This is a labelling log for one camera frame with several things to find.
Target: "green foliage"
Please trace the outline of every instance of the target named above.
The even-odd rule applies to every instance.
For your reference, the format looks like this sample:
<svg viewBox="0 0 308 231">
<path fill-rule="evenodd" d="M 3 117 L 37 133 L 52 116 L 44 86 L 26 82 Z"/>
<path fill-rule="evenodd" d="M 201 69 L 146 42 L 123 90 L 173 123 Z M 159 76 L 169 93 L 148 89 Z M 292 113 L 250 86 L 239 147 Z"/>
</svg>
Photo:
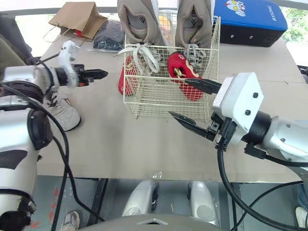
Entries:
<svg viewBox="0 0 308 231">
<path fill-rule="evenodd" d="M 55 16 L 55 14 L 48 14 L 47 18 L 48 18 L 48 22 Z"/>
<path fill-rule="evenodd" d="M 288 30 L 282 38 L 292 42 L 308 42 L 308 11 L 282 7 Z"/>
</svg>

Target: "logo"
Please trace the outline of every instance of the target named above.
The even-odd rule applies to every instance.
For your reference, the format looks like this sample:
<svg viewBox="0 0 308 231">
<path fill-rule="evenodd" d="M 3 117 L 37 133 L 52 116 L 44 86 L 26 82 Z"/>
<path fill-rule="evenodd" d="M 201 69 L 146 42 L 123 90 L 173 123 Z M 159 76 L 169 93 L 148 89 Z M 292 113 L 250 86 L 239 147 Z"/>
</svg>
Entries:
<svg viewBox="0 0 308 231">
<path fill-rule="evenodd" d="M 145 18 L 144 18 L 143 16 L 140 16 L 140 17 L 139 17 L 139 20 L 140 20 L 142 23 L 145 22 Z"/>
<path fill-rule="evenodd" d="M 193 25 L 193 26 L 195 26 L 195 25 L 196 25 L 196 23 L 197 23 L 197 20 L 192 19 L 191 23 L 192 23 L 192 25 Z"/>
<path fill-rule="evenodd" d="M 245 5 L 241 1 L 228 0 L 225 4 L 230 10 L 235 11 L 235 13 L 241 17 L 245 17 Z"/>
<path fill-rule="evenodd" d="M 182 59 L 182 60 L 185 60 L 186 58 L 184 57 L 184 55 L 182 54 L 179 54 L 179 58 Z"/>
<path fill-rule="evenodd" d="M 272 19 L 273 21 L 277 22 L 276 17 L 275 17 L 275 15 L 274 15 L 274 11 L 273 11 L 273 9 L 271 8 L 271 6 L 268 5 L 268 9 L 269 9 L 269 13 L 270 13 L 270 15 L 271 15 L 271 19 Z"/>
</svg>

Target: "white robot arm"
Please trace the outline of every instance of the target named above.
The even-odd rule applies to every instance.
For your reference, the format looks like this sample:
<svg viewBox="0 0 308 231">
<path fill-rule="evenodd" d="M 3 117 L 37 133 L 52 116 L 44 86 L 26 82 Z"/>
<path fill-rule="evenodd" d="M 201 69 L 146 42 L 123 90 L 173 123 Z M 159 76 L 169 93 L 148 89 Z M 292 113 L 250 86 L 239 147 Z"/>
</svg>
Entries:
<svg viewBox="0 0 308 231">
<path fill-rule="evenodd" d="M 213 141 L 221 134 L 223 124 L 229 121 L 233 125 L 227 143 L 247 143 L 245 153 L 259 158 L 272 160 L 274 155 L 299 177 L 306 181 L 308 164 L 294 168 L 296 162 L 308 162 L 308 125 L 270 115 L 259 111 L 264 99 L 255 73 L 240 73 L 226 78 L 223 84 L 204 79 L 187 79 L 186 83 L 205 93 L 216 93 L 213 103 L 213 124 L 208 130 L 197 127 L 195 122 L 177 113 L 171 114 L 186 128 Z"/>
<path fill-rule="evenodd" d="M 84 70 L 84 65 L 71 65 L 77 53 L 72 41 L 63 44 L 59 54 L 60 67 L 7 67 L 2 85 L 43 103 L 49 90 L 60 86 L 87 86 L 94 79 L 107 76 L 102 70 Z M 49 120 L 13 92 L 0 95 L 0 230 L 22 230 L 30 224 L 35 211 L 33 194 L 37 181 L 40 149 L 52 141 Z"/>
</svg>

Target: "sneaker sole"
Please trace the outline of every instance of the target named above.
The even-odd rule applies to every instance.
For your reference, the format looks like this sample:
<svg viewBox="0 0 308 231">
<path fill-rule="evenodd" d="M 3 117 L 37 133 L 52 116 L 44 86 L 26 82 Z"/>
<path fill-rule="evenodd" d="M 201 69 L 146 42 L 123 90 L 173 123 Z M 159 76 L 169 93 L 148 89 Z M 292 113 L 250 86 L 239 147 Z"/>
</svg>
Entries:
<svg viewBox="0 0 308 231">
<path fill-rule="evenodd" d="M 77 123 L 77 125 L 76 125 L 75 127 L 71 128 L 70 130 L 67 130 L 67 131 L 71 131 L 71 130 L 76 129 L 77 127 L 79 127 L 79 125 L 81 124 L 81 122 L 82 122 L 82 119 L 81 119 L 81 117 L 79 117 L 79 122 Z"/>
</svg>

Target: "table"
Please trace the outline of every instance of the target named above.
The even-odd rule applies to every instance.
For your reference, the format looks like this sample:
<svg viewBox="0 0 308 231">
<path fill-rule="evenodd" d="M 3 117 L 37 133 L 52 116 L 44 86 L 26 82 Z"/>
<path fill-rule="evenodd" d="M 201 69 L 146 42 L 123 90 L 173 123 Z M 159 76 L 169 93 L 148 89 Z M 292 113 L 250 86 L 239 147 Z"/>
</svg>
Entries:
<svg viewBox="0 0 308 231">
<path fill-rule="evenodd" d="M 69 38 L 62 36 L 43 58 L 59 52 Z M 88 87 L 61 87 L 82 117 L 82 124 L 67 133 L 70 166 L 75 177 L 220 181 L 214 143 L 186 130 L 173 118 L 140 116 L 123 104 L 117 83 L 124 57 L 88 52 L 85 42 L 76 64 L 100 68 L 109 75 Z M 57 59 L 47 62 L 57 66 Z M 256 72 L 265 99 L 261 110 L 271 116 L 307 119 L 308 85 L 301 77 L 285 43 L 270 48 L 221 44 L 219 78 Z M 288 182 L 298 176 L 286 167 L 244 154 L 244 143 L 229 146 L 226 171 L 233 182 Z M 41 150 L 40 175 L 63 174 L 64 165 L 54 143 Z"/>
</svg>

